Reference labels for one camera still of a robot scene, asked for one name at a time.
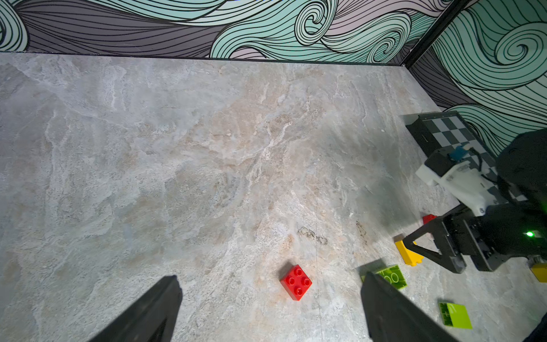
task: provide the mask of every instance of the yellow lego brick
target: yellow lego brick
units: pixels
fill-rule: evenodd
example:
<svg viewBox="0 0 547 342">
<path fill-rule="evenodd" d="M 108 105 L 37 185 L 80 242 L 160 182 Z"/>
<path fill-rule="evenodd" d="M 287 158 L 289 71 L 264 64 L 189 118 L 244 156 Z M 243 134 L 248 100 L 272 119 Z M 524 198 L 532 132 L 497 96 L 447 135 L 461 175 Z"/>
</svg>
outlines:
<svg viewBox="0 0 547 342">
<path fill-rule="evenodd" d="M 423 256 L 407 249 L 402 240 L 395 242 L 395 245 L 397 246 L 399 253 L 401 253 L 401 256 L 403 257 L 405 264 L 410 266 L 416 266 L 417 264 L 422 263 Z"/>
<path fill-rule="evenodd" d="M 535 264 L 531 270 L 539 282 L 547 282 L 547 263 Z"/>
</svg>

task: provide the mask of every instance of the red block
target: red block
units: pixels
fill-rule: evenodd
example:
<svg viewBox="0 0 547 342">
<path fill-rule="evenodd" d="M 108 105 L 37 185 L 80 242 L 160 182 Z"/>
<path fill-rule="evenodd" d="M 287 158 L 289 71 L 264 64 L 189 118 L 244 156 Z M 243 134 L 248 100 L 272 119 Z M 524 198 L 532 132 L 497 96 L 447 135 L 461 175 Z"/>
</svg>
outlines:
<svg viewBox="0 0 547 342">
<path fill-rule="evenodd" d="M 307 289 L 310 288 L 311 280 L 302 271 L 302 268 L 296 265 L 281 280 L 281 285 L 283 285 L 293 300 L 300 300 Z"/>
<path fill-rule="evenodd" d="M 434 219 L 434 218 L 436 218 L 435 215 L 432 215 L 432 214 L 425 215 L 424 217 L 422 217 L 423 224 L 428 223 L 429 221 L 431 221 L 431 220 Z"/>
</svg>

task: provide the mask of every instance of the wall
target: wall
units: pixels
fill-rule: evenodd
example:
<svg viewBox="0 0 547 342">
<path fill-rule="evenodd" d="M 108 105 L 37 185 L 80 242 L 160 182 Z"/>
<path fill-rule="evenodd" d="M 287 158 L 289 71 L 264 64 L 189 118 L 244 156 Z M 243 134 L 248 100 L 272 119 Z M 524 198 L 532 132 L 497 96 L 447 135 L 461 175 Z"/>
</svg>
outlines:
<svg viewBox="0 0 547 342">
<path fill-rule="evenodd" d="M 0 51 L 400 63 L 451 0 L 0 0 Z"/>
<path fill-rule="evenodd" d="M 472 2 L 410 72 L 498 154 L 547 127 L 547 2 Z"/>
</svg>

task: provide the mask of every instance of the cable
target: cable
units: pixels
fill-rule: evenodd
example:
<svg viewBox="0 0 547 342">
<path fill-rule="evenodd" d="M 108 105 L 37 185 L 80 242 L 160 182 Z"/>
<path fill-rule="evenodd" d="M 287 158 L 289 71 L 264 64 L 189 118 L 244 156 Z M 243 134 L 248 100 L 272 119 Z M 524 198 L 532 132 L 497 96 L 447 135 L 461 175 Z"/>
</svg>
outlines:
<svg viewBox="0 0 547 342">
<path fill-rule="evenodd" d="M 479 174 L 481 175 L 481 177 L 483 177 L 484 179 L 486 179 L 487 181 L 490 181 L 494 184 L 498 184 L 497 181 L 493 181 L 491 180 L 490 178 L 486 177 L 485 175 L 482 174 L 482 156 L 480 155 L 480 153 L 474 148 L 474 147 L 471 147 L 469 149 L 470 152 L 473 152 L 474 155 L 477 156 L 477 158 L 479 158 Z"/>
</svg>

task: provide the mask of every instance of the lime green lego brick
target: lime green lego brick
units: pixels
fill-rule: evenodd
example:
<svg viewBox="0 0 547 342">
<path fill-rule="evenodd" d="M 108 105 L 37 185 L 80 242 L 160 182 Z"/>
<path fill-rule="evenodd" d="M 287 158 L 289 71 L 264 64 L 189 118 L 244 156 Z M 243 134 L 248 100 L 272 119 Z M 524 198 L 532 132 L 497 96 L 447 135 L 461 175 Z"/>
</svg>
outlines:
<svg viewBox="0 0 547 342">
<path fill-rule="evenodd" d="M 403 276 L 403 273 L 399 269 L 399 265 L 393 265 L 388 268 L 384 268 L 376 272 L 376 274 L 381 275 L 387 282 L 393 285 L 394 288 L 400 290 L 406 287 L 406 280 Z"/>
<path fill-rule="evenodd" d="M 444 325 L 460 329 L 473 329 L 465 306 L 453 303 L 439 303 L 439 309 Z"/>
</svg>

